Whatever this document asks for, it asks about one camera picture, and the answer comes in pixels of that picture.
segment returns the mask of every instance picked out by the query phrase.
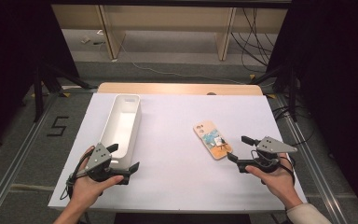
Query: aluminum rail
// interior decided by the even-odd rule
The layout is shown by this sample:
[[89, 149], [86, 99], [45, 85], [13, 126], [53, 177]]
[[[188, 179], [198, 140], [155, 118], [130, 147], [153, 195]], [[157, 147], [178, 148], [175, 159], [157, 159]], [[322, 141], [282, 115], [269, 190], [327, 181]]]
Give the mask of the aluminum rail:
[[15, 158], [13, 159], [13, 162], [10, 164], [10, 166], [7, 169], [7, 172], [5, 173], [4, 177], [2, 178], [0, 182], [0, 207], [4, 201], [4, 199], [7, 196], [8, 191], [10, 190], [11, 184], [15, 180], [17, 174], [19, 173], [22, 165], [25, 162], [25, 159], [27, 158], [27, 155], [34, 143], [34, 140], [36, 139], [37, 135], [39, 134], [39, 131], [43, 124], [45, 123], [47, 114], [49, 110], [51, 109], [51, 106], [54, 105], [55, 101], [58, 98], [58, 93], [52, 93], [47, 101], [46, 101], [46, 109], [44, 113], [41, 115], [38, 122], [35, 122], [31, 128], [31, 130], [28, 132], [25, 140], [22, 142], [22, 145], [17, 152]]
[[[278, 95], [278, 103], [280, 104], [280, 106], [287, 106], [283, 96], [281, 95]], [[295, 123], [290, 118], [290, 116], [286, 117], [285, 119], [296, 141], [304, 142], [306, 138], [304, 137], [297, 123]], [[327, 184], [327, 181], [324, 178], [324, 174], [321, 168], [319, 167], [318, 163], [316, 162], [315, 158], [313, 157], [312, 151], [310, 150], [310, 147], [308, 146], [307, 142], [298, 145], [298, 149], [301, 152], [301, 155], [304, 158], [304, 161], [310, 170], [310, 174], [312, 175], [313, 181], [317, 189], [319, 190], [322, 199], [324, 200], [324, 204], [330, 214], [333, 223], [337, 223], [337, 224], [348, 223], [347, 219], [345, 218], [342, 212], [341, 206], [336, 196], [334, 195], [330, 186]]]

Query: gray floor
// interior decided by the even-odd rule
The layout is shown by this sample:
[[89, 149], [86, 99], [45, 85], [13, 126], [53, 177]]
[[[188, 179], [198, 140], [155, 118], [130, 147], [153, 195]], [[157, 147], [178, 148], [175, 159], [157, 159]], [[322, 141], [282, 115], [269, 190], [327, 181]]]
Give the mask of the gray floor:
[[[119, 58], [112, 62], [107, 56], [105, 45], [101, 44], [104, 42], [103, 36], [98, 35], [97, 31], [63, 32], [81, 78], [95, 85], [104, 81], [233, 84], [248, 83], [249, 75], [262, 74], [244, 68], [241, 58], [248, 68], [265, 70], [264, 66], [249, 56], [242, 57], [241, 49], [233, 39], [230, 42], [227, 59], [220, 62], [213, 34], [208, 33], [128, 32]], [[90, 42], [82, 44], [81, 40], [85, 36]], [[268, 37], [274, 41], [276, 35]], [[272, 49], [264, 36], [260, 36], [260, 40], [265, 48]], [[261, 59], [257, 49], [249, 49]], [[66, 80], [61, 82], [64, 86], [73, 85]], [[271, 82], [273, 80], [261, 84], [264, 93], [272, 92]], [[0, 180], [33, 125], [32, 94], [33, 90], [30, 89], [24, 97], [25, 106], [19, 107], [2, 138], [4, 144], [0, 147]], [[68, 97], [57, 98], [52, 105], [10, 192], [0, 206], [0, 223], [51, 223], [59, 215], [59, 211], [48, 208], [49, 196], [75, 141], [91, 95], [91, 92], [74, 92]], [[268, 101], [271, 110], [280, 107], [276, 99], [269, 98]], [[300, 97], [297, 104], [303, 105]], [[358, 200], [334, 160], [328, 157], [328, 148], [313, 123], [311, 114], [306, 108], [299, 108], [296, 113], [301, 132], [305, 136], [310, 136], [307, 143], [339, 201], [347, 223], [358, 223]], [[51, 125], [58, 116], [68, 117], [60, 119], [59, 123], [66, 126], [66, 129], [60, 137], [48, 137], [48, 134], [57, 132], [51, 129]], [[286, 119], [278, 119], [277, 124], [283, 141], [290, 145], [295, 144], [296, 140], [288, 128]], [[294, 158], [298, 179], [309, 202], [331, 219], [304, 159], [300, 154], [296, 154]], [[252, 223], [274, 223], [272, 216], [279, 222], [285, 221], [283, 211], [250, 215]], [[89, 213], [89, 217], [92, 223], [113, 223], [115, 214], [93, 211]]]

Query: wrist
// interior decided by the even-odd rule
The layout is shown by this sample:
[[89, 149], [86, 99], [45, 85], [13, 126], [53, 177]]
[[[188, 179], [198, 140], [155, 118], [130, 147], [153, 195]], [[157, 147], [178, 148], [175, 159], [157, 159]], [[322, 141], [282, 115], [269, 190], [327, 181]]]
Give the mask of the wrist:
[[60, 216], [55, 220], [54, 224], [68, 224], [77, 223], [80, 217], [85, 213], [87, 208], [84, 208], [81, 204], [70, 201], [63, 209]]
[[284, 196], [279, 197], [279, 199], [287, 210], [303, 203], [295, 192], [285, 194]]

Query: white table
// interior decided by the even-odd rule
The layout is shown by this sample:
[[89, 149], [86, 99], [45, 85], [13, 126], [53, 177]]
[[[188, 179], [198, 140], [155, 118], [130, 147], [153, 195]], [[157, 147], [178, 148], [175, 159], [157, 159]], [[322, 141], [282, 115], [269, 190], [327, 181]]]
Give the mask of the white table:
[[[116, 94], [95, 93], [62, 170], [49, 207], [63, 209], [65, 181], [81, 155], [102, 135]], [[115, 212], [253, 213], [283, 210], [282, 203], [260, 180], [240, 174], [237, 165], [216, 161], [193, 131], [209, 119], [240, 159], [250, 159], [242, 135], [282, 140], [265, 96], [140, 94], [142, 120], [132, 157], [139, 161], [128, 186], [113, 186], [91, 207]], [[296, 190], [306, 198], [296, 182]]]

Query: floor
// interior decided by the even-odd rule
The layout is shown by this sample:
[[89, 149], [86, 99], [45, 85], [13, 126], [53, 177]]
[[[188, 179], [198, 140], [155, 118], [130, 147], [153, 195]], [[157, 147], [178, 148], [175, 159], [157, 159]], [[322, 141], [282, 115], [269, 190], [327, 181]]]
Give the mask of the floor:
[[[213, 34], [209, 33], [174, 33], [174, 32], [128, 32], [118, 58], [113, 60], [108, 57], [104, 44], [103, 34], [100, 31], [75, 31], [62, 30], [71, 50], [80, 77], [93, 84], [98, 84], [106, 80], [129, 80], [132, 73], [154, 74], [156, 77], [165, 76], [177, 77], [182, 82], [205, 82], [205, 83], [248, 83], [250, 75], [260, 76], [265, 70], [262, 63], [254, 60], [248, 54], [242, 54], [242, 50], [231, 37], [228, 48], [227, 59], [223, 62], [217, 58], [217, 50], [214, 43]], [[276, 35], [260, 35], [258, 40], [261, 45], [272, 50], [272, 44], [276, 40]], [[257, 45], [254, 37], [251, 43]], [[247, 48], [255, 57], [263, 63], [268, 63], [267, 56], [261, 57], [258, 48]], [[106, 71], [113, 67], [122, 76], [107, 75]], [[219, 74], [229, 71], [224, 76]], [[74, 84], [61, 80], [65, 88], [73, 87]], [[272, 80], [267, 80], [260, 84], [264, 93], [273, 93], [271, 89]], [[53, 103], [46, 98], [46, 106], [51, 105], [49, 115], [42, 129], [36, 133], [36, 138], [29, 143], [30, 150], [25, 153], [25, 159], [19, 162], [20, 170], [12, 174], [13, 184], [8, 190], [5, 200], [0, 204], [0, 223], [51, 223], [59, 211], [47, 207], [49, 196], [54, 190], [57, 176], [61, 173], [66, 156], [76, 138], [76, 131], [81, 124], [82, 115], [87, 109], [92, 92], [80, 91], [71, 93], [68, 98], [59, 97]], [[271, 110], [282, 106], [285, 102], [285, 94], [273, 95], [268, 98]], [[324, 139], [318, 132], [317, 126], [313, 123], [311, 114], [306, 108], [306, 103], [302, 102], [301, 97], [297, 99], [297, 105], [301, 105], [296, 110], [298, 122], [293, 128], [293, 123], [285, 115], [279, 116], [281, 110], [276, 111], [277, 125], [282, 134], [284, 142], [290, 145], [298, 143], [294, 137], [294, 132], [300, 130], [304, 135], [306, 144], [299, 144], [310, 150], [315, 157], [317, 166], [321, 170], [324, 182], [328, 189], [332, 191], [336, 203], [343, 212], [342, 222], [336, 222], [332, 216], [334, 214], [326, 206], [324, 196], [318, 184], [315, 184], [313, 172], [304, 158], [304, 154], [295, 155], [296, 172], [301, 182], [307, 199], [314, 204], [325, 216], [335, 223], [358, 223], [358, 200], [351, 187], [346, 182], [334, 159], [328, 156], [328, 148], [324, 144]], [[51, 124], [56, 122], [56, 118], [64, 114], [70, 119], [66, 120], [65, 136], [60, 138], [47, 138], [52, 132]], [[24, 148], [24, 139], [28, 139], [28, 132], [34, 127], [34, 98], [33, 90], [24, 97], [24, 106], [19, 108], [18, 113], [13, 116], [13, 122], [4, 136], [4, 144], [0, 147], [0, 182], [7, 175], [8, 167], [16, 158], [19, 148]], [[113, 223], [115, 214], [93, 211], [89, 213], [93, 223]], [[252, 223], [281, 223], [285, 221], [283, 211], [271, 214], [251, 214]]]

